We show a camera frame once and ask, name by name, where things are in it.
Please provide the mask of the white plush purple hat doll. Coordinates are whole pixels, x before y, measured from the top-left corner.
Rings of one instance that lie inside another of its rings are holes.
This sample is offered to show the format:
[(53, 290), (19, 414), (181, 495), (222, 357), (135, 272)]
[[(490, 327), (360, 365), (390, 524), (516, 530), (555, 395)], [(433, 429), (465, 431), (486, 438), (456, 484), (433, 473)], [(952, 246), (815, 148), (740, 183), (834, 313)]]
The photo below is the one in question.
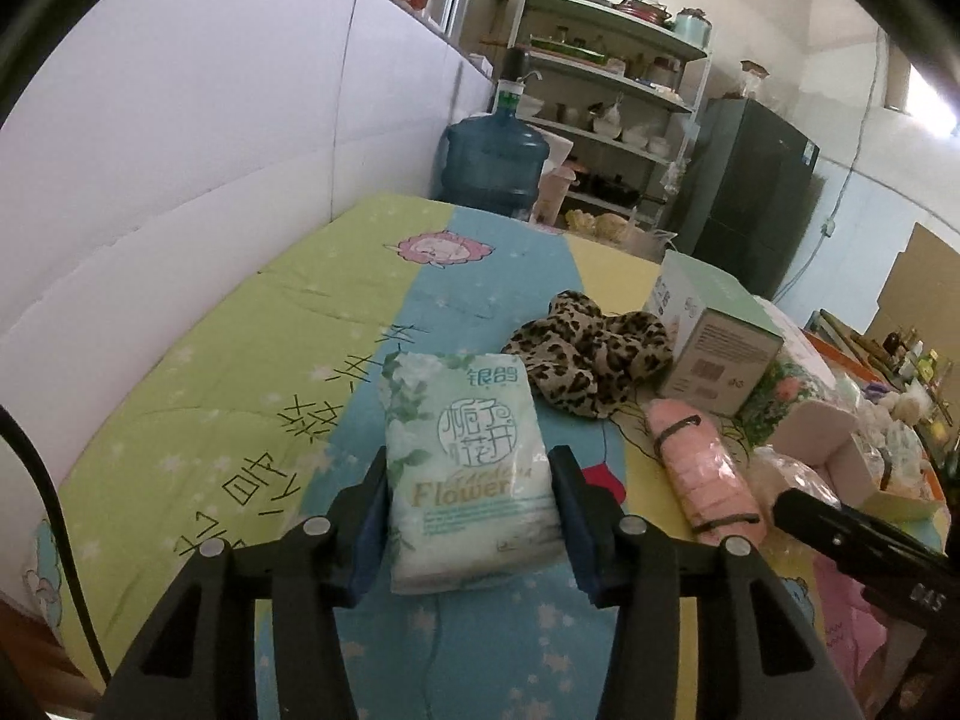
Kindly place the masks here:
[(889, 411), (895, 421), (903, 422), (908, 427), (914, 427), (927, 418), (934, 406), (926, 388), (918, 380), (910, 383), (903, 392), (882, 387), (878, 382), (869, 383), (864, 388), (864, 395), (867, 400)]

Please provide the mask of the green white tissue pack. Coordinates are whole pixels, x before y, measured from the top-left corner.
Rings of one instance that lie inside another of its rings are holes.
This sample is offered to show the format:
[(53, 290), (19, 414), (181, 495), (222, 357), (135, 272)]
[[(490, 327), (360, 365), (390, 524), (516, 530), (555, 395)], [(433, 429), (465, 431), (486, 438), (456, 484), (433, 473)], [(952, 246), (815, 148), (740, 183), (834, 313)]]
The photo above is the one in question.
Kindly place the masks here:
[(394, 593), (473, 589), (555, 561), (562, 525), (523, 361), (398, 351), (379, 396)]

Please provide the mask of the orange rimmed cardboard tray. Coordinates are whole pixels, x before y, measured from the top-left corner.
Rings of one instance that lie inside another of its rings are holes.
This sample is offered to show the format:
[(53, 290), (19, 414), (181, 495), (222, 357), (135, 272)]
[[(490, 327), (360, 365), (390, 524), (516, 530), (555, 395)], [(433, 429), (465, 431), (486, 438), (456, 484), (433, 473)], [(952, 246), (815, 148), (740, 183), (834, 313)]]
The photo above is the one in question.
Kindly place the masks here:
[(839, 499), (887, 522), (943, 514), (946, 496), (918, 434), (880, 403), (890, 390), (871, 369), (811, 333), (805, 336), (835, 374), (836, 403), (854, 416), (850, 433), (827, 460), (828, 481)]

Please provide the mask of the pink rolled towel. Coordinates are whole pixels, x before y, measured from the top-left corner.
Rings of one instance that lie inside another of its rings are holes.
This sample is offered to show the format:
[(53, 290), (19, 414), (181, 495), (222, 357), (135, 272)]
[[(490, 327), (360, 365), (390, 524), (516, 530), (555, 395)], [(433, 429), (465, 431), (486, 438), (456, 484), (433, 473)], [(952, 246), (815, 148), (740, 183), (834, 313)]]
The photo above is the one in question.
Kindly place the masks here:
[(760, 546), (766, 538), (765, 518), (715, 423), (672, 398), (648, 401), (643, 413), (654, 452), (695, 539), (718, 546), (728, 536), (742, 536)]

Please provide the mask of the floral tissue box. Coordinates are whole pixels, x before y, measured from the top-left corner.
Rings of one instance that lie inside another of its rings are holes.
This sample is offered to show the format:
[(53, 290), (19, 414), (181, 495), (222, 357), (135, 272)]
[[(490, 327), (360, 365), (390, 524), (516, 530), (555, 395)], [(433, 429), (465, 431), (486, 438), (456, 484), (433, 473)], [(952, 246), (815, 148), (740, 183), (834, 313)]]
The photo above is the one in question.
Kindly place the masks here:
[(850, 437), (856, 418), (839, 403), (836, 377), (814, 344), (782, 310), (755, 298), (782, 338), (781, 348), (737, 411), (743, 435), (754, 447), (797, 449), (817, 463)]

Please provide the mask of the mint green box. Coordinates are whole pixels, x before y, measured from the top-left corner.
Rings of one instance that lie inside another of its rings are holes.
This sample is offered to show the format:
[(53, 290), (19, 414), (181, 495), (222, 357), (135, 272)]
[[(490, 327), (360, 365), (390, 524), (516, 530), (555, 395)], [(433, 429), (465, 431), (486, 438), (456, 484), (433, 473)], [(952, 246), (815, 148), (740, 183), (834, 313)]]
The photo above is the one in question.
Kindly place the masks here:
[(664, 398), (732, 418), (782, 346), (775, 322), (736, 278), (677, 250), (667, 250), (644, 306), (672, 346), (658, 385)]

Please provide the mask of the leopard print scrunchie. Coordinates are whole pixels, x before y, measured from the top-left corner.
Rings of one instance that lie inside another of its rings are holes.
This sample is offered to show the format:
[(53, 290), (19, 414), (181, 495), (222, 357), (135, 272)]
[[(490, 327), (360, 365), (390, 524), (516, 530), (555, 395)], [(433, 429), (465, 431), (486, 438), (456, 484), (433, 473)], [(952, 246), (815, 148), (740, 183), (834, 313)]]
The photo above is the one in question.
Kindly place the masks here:
[(503, 346), (526, 368), (547, 405), (579, 418), (605, 419), (672, 364), (658, 317), (633, 310), (604, 314), (589, 296), (563, 291), (548, 314), (512, 332)]

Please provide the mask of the black refrigerator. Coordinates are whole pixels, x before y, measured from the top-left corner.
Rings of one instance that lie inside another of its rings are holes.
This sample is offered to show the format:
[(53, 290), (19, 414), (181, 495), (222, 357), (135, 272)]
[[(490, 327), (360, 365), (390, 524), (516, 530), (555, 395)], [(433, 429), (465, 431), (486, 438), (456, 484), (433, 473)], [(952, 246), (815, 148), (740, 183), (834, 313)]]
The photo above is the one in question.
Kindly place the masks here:
[(713, 99), (665, 226), (675, 249), (771, 299), (817, 199), (820, 148), (754, 99)]

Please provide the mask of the white plastic bag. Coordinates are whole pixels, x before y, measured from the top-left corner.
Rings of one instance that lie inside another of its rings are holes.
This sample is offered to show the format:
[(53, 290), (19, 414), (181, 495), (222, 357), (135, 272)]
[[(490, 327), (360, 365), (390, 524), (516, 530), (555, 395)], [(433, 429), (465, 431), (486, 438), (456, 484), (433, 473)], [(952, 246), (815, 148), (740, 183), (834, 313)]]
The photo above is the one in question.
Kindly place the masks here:
[(566, 229), (578, 236), (613, 245), (626, 244), (633, 229), (630, 221), (610, 211), (596, 216), (578, 208), (565, 213), (565, 223)]

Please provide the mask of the white metal shelf rack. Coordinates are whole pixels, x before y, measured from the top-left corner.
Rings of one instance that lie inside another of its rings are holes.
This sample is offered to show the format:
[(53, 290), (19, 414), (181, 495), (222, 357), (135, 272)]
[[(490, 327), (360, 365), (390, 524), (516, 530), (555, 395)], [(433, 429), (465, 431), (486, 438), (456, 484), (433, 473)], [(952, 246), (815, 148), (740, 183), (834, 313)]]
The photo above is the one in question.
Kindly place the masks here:
[(519, 0), (509, 43), (537, 71), (523, 119), (573, 143), (568, 208), (662, 223), (700, 130), (711, 31), (703, 10), (658, 0)]

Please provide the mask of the blue water jug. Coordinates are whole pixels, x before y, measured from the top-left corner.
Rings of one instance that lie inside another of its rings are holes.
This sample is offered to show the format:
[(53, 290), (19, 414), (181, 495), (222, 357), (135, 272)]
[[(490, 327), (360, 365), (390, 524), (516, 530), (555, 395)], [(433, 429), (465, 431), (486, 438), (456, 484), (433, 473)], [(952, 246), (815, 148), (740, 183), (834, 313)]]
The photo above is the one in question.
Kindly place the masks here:
[(539, 197), (547, 140), (517, 117), (529, 76), (529, 53), (510, 47), (490, 115), (449, 125), (439, 197), (515, 220), (527, 220)]

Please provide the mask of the brown cardboard wall panel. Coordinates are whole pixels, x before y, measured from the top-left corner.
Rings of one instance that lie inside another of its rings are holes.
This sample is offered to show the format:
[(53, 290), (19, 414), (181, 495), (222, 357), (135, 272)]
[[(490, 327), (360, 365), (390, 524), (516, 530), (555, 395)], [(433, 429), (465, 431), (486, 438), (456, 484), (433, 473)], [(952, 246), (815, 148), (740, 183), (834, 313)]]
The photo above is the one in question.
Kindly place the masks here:
[(916, 330), (926, 348), (958, 361), (959, 299), (957, 250), (916, 223), (880, 289), (867, 337), (882, 341), (890, 332)]

